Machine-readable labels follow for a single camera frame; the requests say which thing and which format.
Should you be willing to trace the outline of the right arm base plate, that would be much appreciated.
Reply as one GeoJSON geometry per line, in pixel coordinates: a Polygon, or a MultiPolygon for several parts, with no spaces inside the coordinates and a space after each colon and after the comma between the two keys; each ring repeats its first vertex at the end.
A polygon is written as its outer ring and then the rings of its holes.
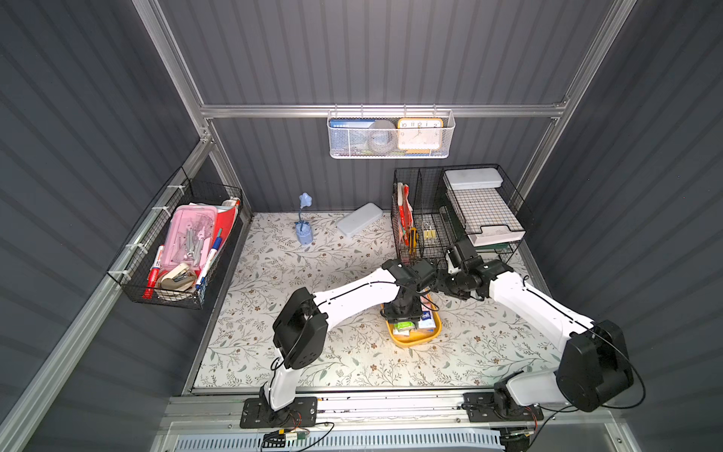
{"type": "Polygon", "coordinates": [[[463,395],[461,410],[472,423],[483,422],[537,422],[544,420],[540,407],[520,406],[497,392],[471,392],[463,395]]]}

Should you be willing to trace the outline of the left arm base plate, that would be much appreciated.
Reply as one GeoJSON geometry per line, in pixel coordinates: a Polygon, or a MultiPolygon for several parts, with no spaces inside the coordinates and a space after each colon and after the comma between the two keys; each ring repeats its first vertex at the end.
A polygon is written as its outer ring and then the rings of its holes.
{"type": "Polygon", "coordinates": [[[273,411],[263,397],[244,402],[239,421],[241,429],[310,428],[316,424],[318,399],[296,397],[292,403],[273,411]]]}

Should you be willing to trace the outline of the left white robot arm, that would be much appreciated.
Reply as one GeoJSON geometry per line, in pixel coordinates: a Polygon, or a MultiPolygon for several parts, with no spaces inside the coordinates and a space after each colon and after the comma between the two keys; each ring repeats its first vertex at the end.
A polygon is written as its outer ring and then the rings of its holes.
{"type": "Polygon", "coordinates": [[[328,332],[352,316],[380,308],[391,323],[417,323],[423,297],[435,286],[436,267],[428,261],[405,266],[388,260],[369,275],[328,291],[295,290],[273,322],[276,358],[261,395],[272,412],[288,407],[296,396],[303,368],[322,354],[328,332]]]}

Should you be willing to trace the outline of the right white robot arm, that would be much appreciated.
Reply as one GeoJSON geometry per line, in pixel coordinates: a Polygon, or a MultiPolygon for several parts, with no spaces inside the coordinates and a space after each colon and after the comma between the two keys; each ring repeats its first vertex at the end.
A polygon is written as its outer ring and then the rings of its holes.
{"type": "Polygon", "coordinates": [[[638,378],[623,331],[594,321],[532,286],[508,264],[486,261],[467,238],[447,249],[439,288],[449,297],[473,295],[512,310],[561,352],[557,368],[518,371],[497,382],[497,410],[533,405],[566,405],[593,412],[631,388],[638,378]]]}

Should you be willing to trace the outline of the green tissue pack front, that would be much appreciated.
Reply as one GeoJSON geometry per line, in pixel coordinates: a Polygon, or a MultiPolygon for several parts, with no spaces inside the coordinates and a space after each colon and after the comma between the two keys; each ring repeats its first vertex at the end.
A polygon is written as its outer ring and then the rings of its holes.
{"type": "Polygon", "coordinates": [[[398,322],[394,325],[394,329],[397,331],[409,331],[414,330],[415,328],[416,326],[412,321],[398,322]]]}

